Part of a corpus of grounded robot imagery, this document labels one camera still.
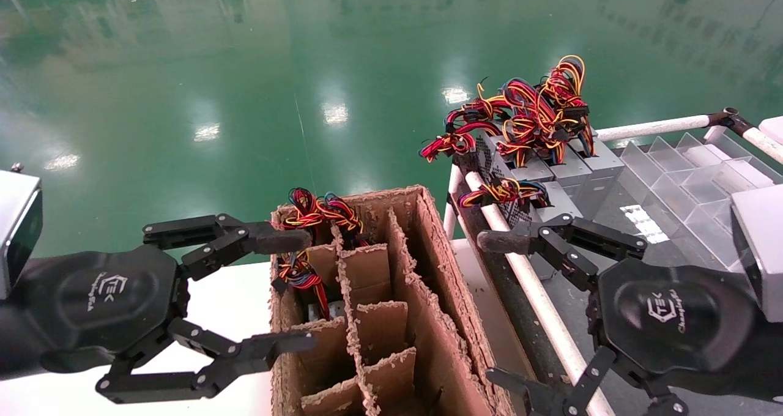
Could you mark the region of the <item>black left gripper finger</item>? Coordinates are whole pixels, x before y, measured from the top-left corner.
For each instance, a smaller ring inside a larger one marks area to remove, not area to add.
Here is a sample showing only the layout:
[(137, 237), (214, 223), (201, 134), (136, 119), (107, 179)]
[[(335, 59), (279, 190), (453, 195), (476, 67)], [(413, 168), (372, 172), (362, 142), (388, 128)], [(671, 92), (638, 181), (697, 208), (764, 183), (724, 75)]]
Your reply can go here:
[(244, 223), (227, 214), (176, 219), (143, 227), (143, 243), (161, 250), (193, 247), (182, 257), (184, 277), (201, 280), (249, 254), (280, 254), (311, 244), (305, 230), (279, 230), (268, 221)]

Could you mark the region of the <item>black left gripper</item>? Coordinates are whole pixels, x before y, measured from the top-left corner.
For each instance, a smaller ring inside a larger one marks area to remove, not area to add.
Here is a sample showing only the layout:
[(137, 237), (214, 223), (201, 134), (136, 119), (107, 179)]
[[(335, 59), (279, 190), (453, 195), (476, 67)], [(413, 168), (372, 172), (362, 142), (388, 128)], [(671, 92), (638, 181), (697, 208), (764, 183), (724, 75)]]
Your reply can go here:
[[(281, 354), (315, 348), (310, 332), (236, 343), (204, 330), (182, 319), (187, 288), (178, 262), (152, 245), (34, 258), (16, 285), (16, 372), (70, 374), (111, 363), (96, 392), (115, 404), (210, 399), (243, 375), (271, 371)], [(173, 343), (210, 363), (197, 372), (133, 373)]]

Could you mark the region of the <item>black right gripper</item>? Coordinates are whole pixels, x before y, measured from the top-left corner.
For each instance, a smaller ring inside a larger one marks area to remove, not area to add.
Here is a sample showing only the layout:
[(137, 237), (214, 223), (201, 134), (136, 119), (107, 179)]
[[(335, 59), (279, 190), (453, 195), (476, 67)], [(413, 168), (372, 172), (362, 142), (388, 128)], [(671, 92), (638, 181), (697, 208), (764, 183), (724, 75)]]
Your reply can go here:
[(599, 346), (568, 393), (501, 368), (490, 382), (525, 401), (527, 415), (586, 415), (610, 370), (650, 397), (646, 415), (688, 415), (669, 387), (727, 393), (756, 320), (756, 303), (738, 274), (699, 266), (625, 260), (595, 278), (591, 300)]

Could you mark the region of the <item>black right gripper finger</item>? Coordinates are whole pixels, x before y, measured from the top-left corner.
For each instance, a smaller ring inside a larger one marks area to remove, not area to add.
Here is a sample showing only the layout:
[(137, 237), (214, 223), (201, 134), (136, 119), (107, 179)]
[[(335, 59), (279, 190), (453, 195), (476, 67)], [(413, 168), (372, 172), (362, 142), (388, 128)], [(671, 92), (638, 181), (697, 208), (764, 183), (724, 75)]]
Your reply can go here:
[(581, 255), (581, 249), (621, 262), (642, 259), (648, 248), (643, 238), (570, 214), (545, 223), (520, 221), (509, 231), (484, 230), (477, 240), (489, 253), (540, 254), (580, 291), (594, 291), (598, 276), (598, 266)]

